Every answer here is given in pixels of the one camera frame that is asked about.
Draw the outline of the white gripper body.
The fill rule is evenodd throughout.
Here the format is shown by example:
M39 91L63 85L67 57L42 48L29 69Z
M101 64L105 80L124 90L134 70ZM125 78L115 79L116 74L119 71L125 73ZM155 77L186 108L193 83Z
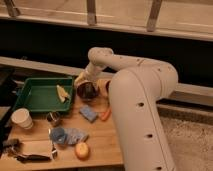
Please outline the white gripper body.
M98 66L93 63L89 63L86 68L78 75L74 81L75 87L80 86L85 82L91 82L95 84L99 74L104 70L103 66Z

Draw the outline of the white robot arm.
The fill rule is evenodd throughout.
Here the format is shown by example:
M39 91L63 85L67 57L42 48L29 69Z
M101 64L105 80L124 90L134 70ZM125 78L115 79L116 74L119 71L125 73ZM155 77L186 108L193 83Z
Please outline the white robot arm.
M109 102L125 171L177 171L156 106L176 88L176 69L164 61L116 55L110 48L93 47L88 59L76 85L95 82L107 67L116 71Z

